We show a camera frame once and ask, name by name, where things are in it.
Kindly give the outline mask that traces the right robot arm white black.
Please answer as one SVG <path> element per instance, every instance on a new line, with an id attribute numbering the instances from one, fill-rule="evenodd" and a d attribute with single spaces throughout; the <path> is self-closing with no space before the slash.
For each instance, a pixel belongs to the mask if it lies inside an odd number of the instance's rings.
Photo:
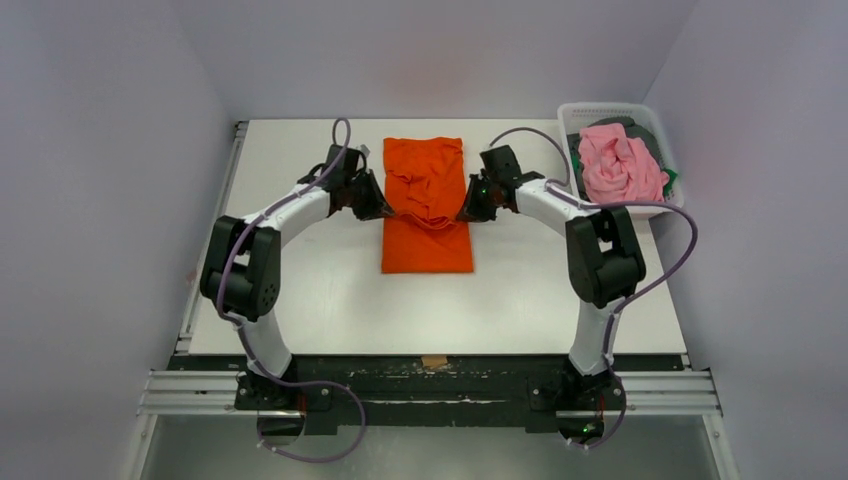
<path id="1" fill-rule="evenodd" d="M 646 276 L 629 211 L 583 202 L 542 174 L 523 171 L 508 146 L 491 147 L 480 157 L 483 167 L 469 178 L 458 220 L 493 221 L 498 209 L 508 209 L 564 238 L 568 278 L 580 306 L 561 390 L 578 398 L 608 387 L 620 308 Z"/>

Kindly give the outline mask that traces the orange t shirt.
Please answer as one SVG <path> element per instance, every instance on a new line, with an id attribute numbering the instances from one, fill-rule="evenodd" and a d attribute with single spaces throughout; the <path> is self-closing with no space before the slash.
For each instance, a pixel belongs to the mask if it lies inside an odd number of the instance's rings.
<path id="1" fill-rule="evenodd" d="M 395 215 L 383 223 L 381 271 L 472 273 L 469 225 L 457 219 L 466 196 L 463 141 L 386 138 L 383 166 Z"/>

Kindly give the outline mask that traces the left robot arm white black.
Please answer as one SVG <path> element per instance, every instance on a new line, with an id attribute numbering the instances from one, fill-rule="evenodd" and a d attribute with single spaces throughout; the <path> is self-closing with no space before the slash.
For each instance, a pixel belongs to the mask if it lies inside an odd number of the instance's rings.
<path id="1" fill-rule="evenodd" d="M 200 278 L 200 293 L 232 325 L 249 372 L 283 388 L 303 388 L 291 369 L 275 305 L 282 290 L 283 248 L 309 227 L 349 209 L 360 221 L 394 211 L 369 168 L 366 146 L 333 144 L 324 162 L 300 178 L 282 198 L 242 217 L 213 224 Z"/>

